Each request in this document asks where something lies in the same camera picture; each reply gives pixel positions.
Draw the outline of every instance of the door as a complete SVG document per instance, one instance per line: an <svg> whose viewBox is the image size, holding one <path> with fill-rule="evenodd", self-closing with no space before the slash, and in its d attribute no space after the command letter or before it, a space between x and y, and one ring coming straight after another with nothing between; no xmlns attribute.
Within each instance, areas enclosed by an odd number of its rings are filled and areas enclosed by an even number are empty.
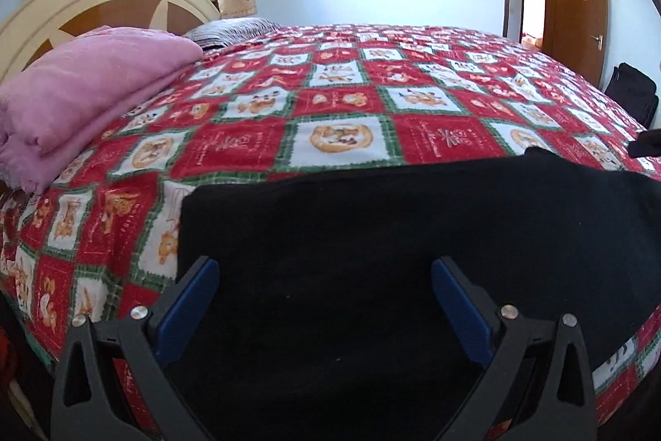
<svg viewBox="0 0 661 441"><path fill-rule="evenodd" d="M608 0L547 0L543 51L598 87L607 24Z"/></svg>

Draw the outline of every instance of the pink blanket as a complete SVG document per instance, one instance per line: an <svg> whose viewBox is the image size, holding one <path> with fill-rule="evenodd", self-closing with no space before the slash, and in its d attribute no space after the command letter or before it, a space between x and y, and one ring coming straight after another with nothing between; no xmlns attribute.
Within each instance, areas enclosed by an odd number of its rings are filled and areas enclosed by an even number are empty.
<svg viewBox="0 0 661 441"><path fill-rule="evenodd" d="M0 145L14 136L47 155L120 100L201 58L199 45L165 31L101 27L78 36L0 85Z"/></svg>
<svg viewBox="0 0 661 441"><path fill-rule="evenodd" d="M77 131L63 145L43 156L39 155L36 146L27 145L19 135L12 133L0 147L3 180L12 189L22 189L26 193L43 193L67 165L95 137L103 133L108 124L168 87L185 70L186 68L177 70L126 96Z"/></svg>

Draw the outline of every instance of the black bag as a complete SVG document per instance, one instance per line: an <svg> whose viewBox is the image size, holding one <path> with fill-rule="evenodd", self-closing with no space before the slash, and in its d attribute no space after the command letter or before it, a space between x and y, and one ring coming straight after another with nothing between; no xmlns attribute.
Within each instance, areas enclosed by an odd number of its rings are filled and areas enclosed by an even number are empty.
<svg viewBox="0 0 661 441"><path fill-rule="evenodd" d="M623 62L613 69L606 95L619 103L643 127L650 128L659 97L656 96L656 83L647 75Z"/></svg>

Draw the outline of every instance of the headboard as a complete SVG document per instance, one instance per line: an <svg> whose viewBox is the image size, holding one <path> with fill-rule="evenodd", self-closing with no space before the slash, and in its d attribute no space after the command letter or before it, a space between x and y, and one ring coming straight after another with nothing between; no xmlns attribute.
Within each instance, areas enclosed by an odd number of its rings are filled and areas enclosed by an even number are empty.
<svg viewBox="0 0 661 441"><path fill-rule="evenodd" d="M183 34L219 18L209 0L25 0L0 27L0 81L102 25Z"/></svg>

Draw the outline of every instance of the bed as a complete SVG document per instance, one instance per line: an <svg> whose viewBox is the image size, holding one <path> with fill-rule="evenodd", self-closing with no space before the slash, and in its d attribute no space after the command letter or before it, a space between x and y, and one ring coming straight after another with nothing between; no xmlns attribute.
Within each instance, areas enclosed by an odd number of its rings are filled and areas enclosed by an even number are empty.
<svg viewBox="0 0 661 441"><path fill-rule="evenodd" d="M27 0L0 31L0 79L101 25L181 34L217 17L209 0ZM627 156L641 129L580 76L503 37L286 27L206 51L108 125L42 195L7 190L0 289L50 367L73 316L123 317L173 283L179 210L196 186L505 157L530 146L661 180L661 160ZM593 373L600 424L660 353L661 307ZM148 427L130 372L118 368Z"/></svg>

